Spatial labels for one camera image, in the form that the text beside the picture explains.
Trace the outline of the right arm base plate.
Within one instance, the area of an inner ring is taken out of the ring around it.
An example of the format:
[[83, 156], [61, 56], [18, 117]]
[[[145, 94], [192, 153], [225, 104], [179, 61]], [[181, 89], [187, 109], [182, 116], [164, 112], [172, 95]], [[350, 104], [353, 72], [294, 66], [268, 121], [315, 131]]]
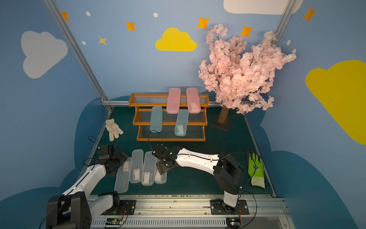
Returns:
[[210, 200], [212, 215], [249, 215], [248, 204], [245, 200], [238, 200], [235, 207], [230, 207], [222, 199]]

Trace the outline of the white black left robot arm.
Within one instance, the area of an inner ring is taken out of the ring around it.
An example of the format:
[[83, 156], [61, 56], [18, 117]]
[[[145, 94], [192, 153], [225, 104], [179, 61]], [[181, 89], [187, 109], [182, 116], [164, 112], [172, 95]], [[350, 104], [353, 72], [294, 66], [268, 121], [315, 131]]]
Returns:
[[43, 221], [47, 229], [89, 229], [92, 222], [105, 212], [122, 214], [124, 225], [128, 215], [122, 207], [116, 191], [103, 194], [97, 200], [88, 203], [88, 197], [107, 174], [116, 176], [129, 156], [113, 145], [100, 147], [95, 162], [88, 166], [85, 173], [60, 196], [50, 198], [47, 214]]

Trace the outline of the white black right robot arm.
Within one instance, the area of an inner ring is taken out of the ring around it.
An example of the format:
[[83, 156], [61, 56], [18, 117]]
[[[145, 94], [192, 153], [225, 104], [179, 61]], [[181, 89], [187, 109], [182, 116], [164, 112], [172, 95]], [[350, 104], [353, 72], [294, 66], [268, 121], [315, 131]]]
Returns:
[[231, 154], [210, 155], [179, 146], [168, 149], [164, 145], [157, 145], [152, 155], [158, 159], [156, 167], [160, 175], [177, 167], [193, 168], [213, 175], [224, 191], [224, 204], [236, 207], [245, 170]]

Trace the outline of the light blue pencil case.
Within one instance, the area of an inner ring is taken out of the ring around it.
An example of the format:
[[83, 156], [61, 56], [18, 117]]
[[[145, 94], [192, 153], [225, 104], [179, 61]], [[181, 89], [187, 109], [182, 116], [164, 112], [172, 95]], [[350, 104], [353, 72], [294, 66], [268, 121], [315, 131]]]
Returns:
[[154, 106], [151, 110], [150, 131], [161, 132], [163, 128], [163, 108]]
[[188, 120], [189, 120], [189, 111], [183, 109], [180, 110], [177, 115], [176, 124], [174, 128], [174, 134], [176, 136], [179, 137], [186, 136]]

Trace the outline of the clear pencil case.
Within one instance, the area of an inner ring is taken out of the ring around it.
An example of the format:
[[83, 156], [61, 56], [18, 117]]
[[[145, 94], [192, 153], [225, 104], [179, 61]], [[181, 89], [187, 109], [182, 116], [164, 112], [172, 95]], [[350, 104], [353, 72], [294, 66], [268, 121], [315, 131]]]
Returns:
[[142, 172], [141, 183], [143, 186], [151, 186], [154, 184], [156, 175], [156, 157], [151, 151], [145, 153], [144, 166]]
[[132, 152], [130, 165], [130, 183], [136, 184], [141, 182], [144, 165], [144, 151], [137, 149]]
[[117, 171], [114, 191], [119, 194], [126, 193], [128, 191], [131, 160], [132, 159], [129, 157]]
[[160, 172], [157, 170], [154, 178], [154, 182], [156, 184], [165, 184], [167, 182], [167, 173], [160, 174]]

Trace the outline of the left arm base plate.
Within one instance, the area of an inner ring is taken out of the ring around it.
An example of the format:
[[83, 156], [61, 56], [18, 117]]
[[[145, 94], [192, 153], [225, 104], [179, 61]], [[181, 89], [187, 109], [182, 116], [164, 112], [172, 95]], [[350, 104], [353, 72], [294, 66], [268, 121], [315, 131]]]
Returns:
[[102, 215], [114, 215], [114, 216], [123, 216], [123, 215], [134, 215], [136, 209], [136, 200], [120, 200], [120, 205], [117, 207], [112, 207], [109, 210], [106, 210]]

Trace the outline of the pink pencil case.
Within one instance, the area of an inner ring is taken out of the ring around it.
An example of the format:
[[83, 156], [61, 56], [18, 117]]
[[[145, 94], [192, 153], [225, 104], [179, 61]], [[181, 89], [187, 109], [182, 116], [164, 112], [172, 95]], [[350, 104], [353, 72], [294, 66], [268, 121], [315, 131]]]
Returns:
[[166, 112], [168, 114], [177, 114], [180, 110], [180, 99], [181, 99], [181, 89], [180, 88], [170, 88]]
[[190, 114], [198, 114], [201, 112], [200, 97], [198, 89], [194, 87], [186, 90], [187, 107]]

